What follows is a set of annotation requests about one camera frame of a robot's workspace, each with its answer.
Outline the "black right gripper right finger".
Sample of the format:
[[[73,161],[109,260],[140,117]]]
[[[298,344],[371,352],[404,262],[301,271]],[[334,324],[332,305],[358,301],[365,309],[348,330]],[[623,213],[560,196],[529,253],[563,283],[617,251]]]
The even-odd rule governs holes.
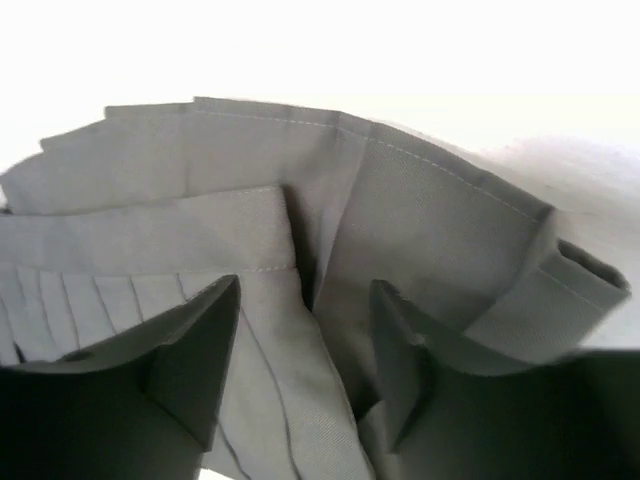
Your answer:
[[[639,355],[533,365],[443,325],[389,282],[369,289],[381,449],[398,479],[635,479]]]

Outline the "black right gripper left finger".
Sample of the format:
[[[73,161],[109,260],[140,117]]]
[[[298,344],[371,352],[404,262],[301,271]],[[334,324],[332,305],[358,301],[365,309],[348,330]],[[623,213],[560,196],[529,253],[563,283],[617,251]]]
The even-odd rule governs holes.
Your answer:
[[[54,362],[1,370],[5,479],[195,479],[212,449],[239,318],[220,278]]]

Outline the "grey pleated skirt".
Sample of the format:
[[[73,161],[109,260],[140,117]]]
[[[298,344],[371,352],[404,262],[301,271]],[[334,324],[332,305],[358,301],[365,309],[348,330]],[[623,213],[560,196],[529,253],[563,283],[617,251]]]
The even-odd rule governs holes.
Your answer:
[[[1,370],[57,361],[238,278],[199,476],[398,479],[381,449],[376,280],[538,366],[591,351],[584,338],[630,294],[619,271],[560,236],[553,206],[342,112],[111,106],[43,139],[1,186]]]

